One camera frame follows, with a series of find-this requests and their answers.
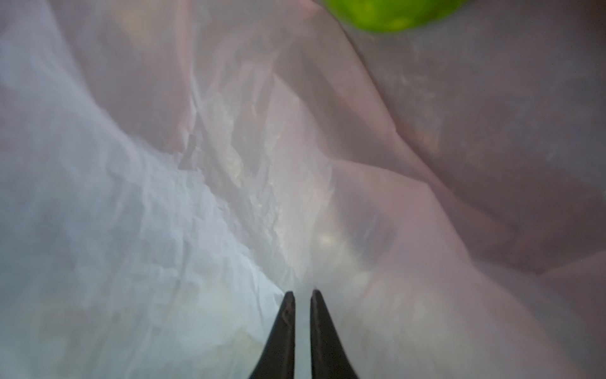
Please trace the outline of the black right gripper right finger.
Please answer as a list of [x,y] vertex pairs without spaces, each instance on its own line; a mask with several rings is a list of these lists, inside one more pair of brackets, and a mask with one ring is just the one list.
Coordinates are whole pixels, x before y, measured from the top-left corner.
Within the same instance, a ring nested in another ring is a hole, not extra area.
[[310,350],[313,379],[359,379],[317,289],[310,300]]

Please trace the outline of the pink plastic bag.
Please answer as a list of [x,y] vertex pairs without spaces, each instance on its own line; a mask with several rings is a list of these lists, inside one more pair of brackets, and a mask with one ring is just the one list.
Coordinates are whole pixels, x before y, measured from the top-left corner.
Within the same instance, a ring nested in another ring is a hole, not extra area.
[[605,4],[1,4],[1,376],[605,376]]

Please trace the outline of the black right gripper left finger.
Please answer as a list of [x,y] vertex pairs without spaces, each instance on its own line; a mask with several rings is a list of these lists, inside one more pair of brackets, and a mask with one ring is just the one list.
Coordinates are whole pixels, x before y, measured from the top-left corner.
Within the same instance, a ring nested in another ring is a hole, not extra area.
[[250,379],[294,379],[296,303],[286,292]]

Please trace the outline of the green fake lime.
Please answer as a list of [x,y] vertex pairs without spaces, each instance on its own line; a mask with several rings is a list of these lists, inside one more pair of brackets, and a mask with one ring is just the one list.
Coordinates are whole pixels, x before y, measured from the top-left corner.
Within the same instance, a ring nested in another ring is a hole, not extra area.
[[339,21],[373,33],[396,33],[454,14],[467,0],[325,0]]

